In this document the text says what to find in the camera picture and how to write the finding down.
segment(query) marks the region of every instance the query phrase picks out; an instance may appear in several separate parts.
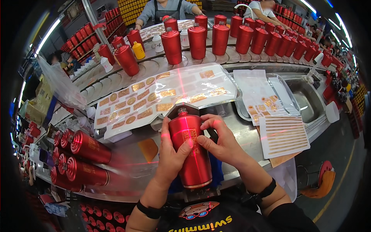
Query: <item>faucet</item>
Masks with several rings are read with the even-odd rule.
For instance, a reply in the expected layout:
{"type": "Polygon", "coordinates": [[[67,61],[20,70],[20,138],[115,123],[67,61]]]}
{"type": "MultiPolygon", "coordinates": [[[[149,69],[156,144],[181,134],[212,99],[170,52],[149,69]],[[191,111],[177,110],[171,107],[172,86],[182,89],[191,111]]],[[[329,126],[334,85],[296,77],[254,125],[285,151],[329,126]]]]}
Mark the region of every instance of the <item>faucet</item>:
{"type": "Polygon", "coordinates": [[[313,85],[314,83],[314,80],[312,77],[313,75],[315,75],[316,78],[319,79],[319,81],[323,80],[321,75],[316,71],[316,68],[319,66],[323,58],[324,58],[324,54],[322,52],[318,54],[318,56],[314,58],[314,61],[316,62],[316,64],[309,70],[308,74],[304,77],[304,80],[311,85],[313,85]]]}
{"type": "Polygon", "coordinates": [[[240,6],[246,6],[248,9],[250,9],[251,18],[254,19],[253,10],[248,5],[246,5],[246,4],[237,4],[234,8],[237,9],[240,6]]]}

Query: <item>metal sink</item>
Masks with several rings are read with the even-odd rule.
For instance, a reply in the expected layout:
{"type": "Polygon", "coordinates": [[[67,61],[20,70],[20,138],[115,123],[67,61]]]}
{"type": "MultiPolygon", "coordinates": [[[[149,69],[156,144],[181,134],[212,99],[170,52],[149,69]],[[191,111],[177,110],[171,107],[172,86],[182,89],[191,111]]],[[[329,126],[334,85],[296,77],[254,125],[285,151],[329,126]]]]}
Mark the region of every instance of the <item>metal sink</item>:
{"type": "Polygon", "coordinates": [[[315,88],[303,78],[285,79],[297,100],[303,122],[312,124],[325,113],[325,105],[315,88]]]}

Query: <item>yellow bottle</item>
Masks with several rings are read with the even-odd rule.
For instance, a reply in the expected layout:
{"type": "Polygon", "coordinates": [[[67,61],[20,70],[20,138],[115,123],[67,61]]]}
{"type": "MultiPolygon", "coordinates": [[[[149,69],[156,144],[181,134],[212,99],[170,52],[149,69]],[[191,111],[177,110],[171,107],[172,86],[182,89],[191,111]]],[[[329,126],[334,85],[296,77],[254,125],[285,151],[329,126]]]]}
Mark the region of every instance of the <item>yellow bottle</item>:
{"type": "Polygon", "coordinates": [[[145,57],[145,53],[143,51],[142,44],[137,43],[136,41],[134,41],[134,44],[133,44],[132,48],[133,48],[135,56],[137,57],[138,60],[143,59],[145,57]]]}

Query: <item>fluorescent light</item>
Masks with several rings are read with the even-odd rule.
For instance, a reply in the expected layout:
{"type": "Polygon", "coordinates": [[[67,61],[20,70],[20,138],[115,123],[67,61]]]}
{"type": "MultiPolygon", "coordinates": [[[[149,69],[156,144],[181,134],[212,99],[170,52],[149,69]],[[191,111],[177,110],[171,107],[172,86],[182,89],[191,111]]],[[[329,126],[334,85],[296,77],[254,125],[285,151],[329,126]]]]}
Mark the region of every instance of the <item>fluorescent light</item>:
{"type": "Polygon", "coordinates": [[[331,6],[331,8],[333,8],[334,6],[331,4],[331,2],[329,0],[326,0],[327,3],[331,6]]]}
{"type": "Polygon", "coordinates": [[[338,20],[340,22],[340,26],[344,29],[344,32],[345,32],[345,36],[347,37],[348,39],[348,42],[349,42],[349,47],[353,47],[352,45],[352,42],[350,41],[350,37],[349,37],[349,33],[347,31],[347,28],[345,27],[345,24],[343,22],[343,20],[340,18],[340,15],[338,13],[335,13],[336,17],[338,17],[338,20]]]}
{"type": "Polygon", "coordinates": [[[49,31],[46,33],[46,35],[44,35],[44,38],[41,40],[41,43],[39,44],[39,46],[37,47],[37,50],[36,50],[36,54],[35,54],[35,58],[37,57],[37,55],[39,54],[40,52],[40,49],[43,47],[44,43],[46,42],[46,40],[49,38],[50,34],[54,31],[54,29],[57,27],[57,25],[60,23],[60,19],[58,18],[54,24],[52,25],[52,27],[49,29],[49,31]]]}
{"type": "Polygon", "coordinates": [[[346,47],[349,48],[349,46],[346,44],[346,42],[343,39],[341,41],[343,41],[343,43],[346,45],[346,47]]]}
{"type": "Polygon", "coordinates": [[[304,3],[306,6],[309,7],[309,9],[311,9],[311,11],[313,11],[315,14],[317,13],[316,9],[314,9],[309,3],[307,3],[305,0],[300,0],[302,3],[304,3]]]}
{"type": "Polygon", "coordinates": [[[357,66],[357,62],[355,61],[355,55],[353,55],[354,67],[357,66]]]}
{"type": "Polygon", "coordinates": [[[22,91],[21,91],[21,96],[19,97],[19,103],[18,103],[18,108],[21,107],[21,103],[22,103],[22,96],[23,96],[23,90],[24,90],[24,87],[26,86],[26,82],[24,81],[23,82],[23,85],[22,85],[22,91]]]}
{"type": "Polygon", "coordinates": [[[338,43],[340,43],[339,38],[335,35],[335,33],[332,31],[332,29],[330,30],[330,32],[331,32],[332,35],[335,37],[336,41],[337,41],[338,43]]]}
{"type": "Polygon", "coordinates": [[[334,21],[332,21],[331,19],[328,19],[329,21],[330,21],[330,23],[332,23],[332,24],[334,24],[334,26],[337,28],[337,29],[339,29],[339,30],[341,30],[341,28],[334,22],[334,21]]]}

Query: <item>cartoon graphic on shirt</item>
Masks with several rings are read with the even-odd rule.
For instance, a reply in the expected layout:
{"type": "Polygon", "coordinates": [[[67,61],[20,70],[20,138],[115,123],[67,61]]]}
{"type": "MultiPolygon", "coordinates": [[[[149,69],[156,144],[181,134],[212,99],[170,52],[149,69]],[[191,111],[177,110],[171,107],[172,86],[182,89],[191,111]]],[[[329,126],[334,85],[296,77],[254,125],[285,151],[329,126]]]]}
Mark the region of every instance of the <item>cartoon graphic on shirt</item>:
{"type": "Polygon", "coordinates": [[[191,220],[196,217],[204,217],[219,204],[219,202],[204,202],[190,205],[182,210],[179,217],[187,220],[191,220]]]}

